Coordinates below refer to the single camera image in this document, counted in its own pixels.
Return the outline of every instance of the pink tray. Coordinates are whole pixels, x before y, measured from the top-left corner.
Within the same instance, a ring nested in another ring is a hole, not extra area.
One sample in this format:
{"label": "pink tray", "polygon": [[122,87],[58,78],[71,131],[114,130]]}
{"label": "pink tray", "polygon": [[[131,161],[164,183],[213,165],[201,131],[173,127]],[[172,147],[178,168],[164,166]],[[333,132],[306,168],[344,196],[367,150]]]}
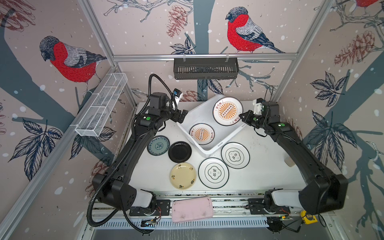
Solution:
{"label": "pink tray", "polygon": [[213,215],[210,197],[181,200],[172,204],[172,221],[176,223],[211,218]]}

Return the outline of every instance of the white wire basket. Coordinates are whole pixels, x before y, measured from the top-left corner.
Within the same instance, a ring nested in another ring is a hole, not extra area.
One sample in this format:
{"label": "white wire basket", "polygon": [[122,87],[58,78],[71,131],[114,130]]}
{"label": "white wire basket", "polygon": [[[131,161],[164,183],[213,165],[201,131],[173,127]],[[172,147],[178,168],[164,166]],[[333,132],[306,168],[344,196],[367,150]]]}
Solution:
{"label": "white wire basket", "polygon": [[98,137],[100,135],[126,83],[125,73],[112,73],[109,76],[75,129],[80,136]]}

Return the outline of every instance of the white tray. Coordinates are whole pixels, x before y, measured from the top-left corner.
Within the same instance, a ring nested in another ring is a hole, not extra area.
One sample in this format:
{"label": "white tray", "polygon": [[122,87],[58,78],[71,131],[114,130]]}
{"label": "white tray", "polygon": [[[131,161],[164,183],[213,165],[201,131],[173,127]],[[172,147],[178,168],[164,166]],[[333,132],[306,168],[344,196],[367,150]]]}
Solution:
{"label": "white tray", "polygon": [[[223,126],[216,122],[213,116],[213,107],[215,103],[224,98],[224,95],[216,95],[189,111],[182,124],[177,123],[183,131],[186,138],[194,145],[203,157],[210,157],[216,150],[227,143],[234,135],[246,126],[242,121],[238,121],[232,126]],[[198,123],[208,124],[215,131],[215,138],[206,145],[199,145],[190,135],[189,130]]]}

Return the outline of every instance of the yellow plate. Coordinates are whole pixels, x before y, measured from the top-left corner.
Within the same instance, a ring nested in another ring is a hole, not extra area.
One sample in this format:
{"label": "yellow plate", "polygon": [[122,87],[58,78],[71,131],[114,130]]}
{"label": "yellow plate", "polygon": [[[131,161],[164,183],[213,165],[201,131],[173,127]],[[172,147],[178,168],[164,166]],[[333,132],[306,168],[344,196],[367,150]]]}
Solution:
{"label": "yellow plate", "polygon": [[170,172],[170,182],[179,190],[190,188],[195,183],[195,180],[195,167],[186,162],[177,164]]}

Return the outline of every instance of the plate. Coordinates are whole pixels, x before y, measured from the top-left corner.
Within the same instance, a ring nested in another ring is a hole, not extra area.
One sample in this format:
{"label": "plate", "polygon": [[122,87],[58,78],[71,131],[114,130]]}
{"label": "plate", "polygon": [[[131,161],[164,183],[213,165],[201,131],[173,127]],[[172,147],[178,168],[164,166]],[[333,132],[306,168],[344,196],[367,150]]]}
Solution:
{"label": "plate", "polygon": [[215,131],[208,124],[198,123],[189,130],[189,135],[191,135],[199,145],[206,145],[215,138]]}
{"label": "plate", "polygon": [[232,97],[225,97],[215,103],[213,109],[214,119],[223,126],[234,125],[240,120],[239,114],[243,113],[241,102]]}
{"label": "plate", "polygon": [[209,188],[221,188],[228,181],[228,167],[218,158],[207,158],[199,166],[199,178]]}
{"label": "plate", "polygon": [[179,190],[190,188],[195,180],[196,169],[186,162],[176,164],[170,172],[170,182]]}
{"label": "plate", "polygon": [[176,163],[185,162],[191,157],[191,146],[186,142],[175,142],[169,147],[168,156]]}
{"label": "plate", "polygon": [[149,154],[160,156],[169,149],[169,139],[166,136],[155,136],[147,145]]}
{"label": "plate", "polygon": [[223,161],[230,167],[240,169],[249,163],[250,155],[248,150],[237,142],[229,142],[221,149]]}

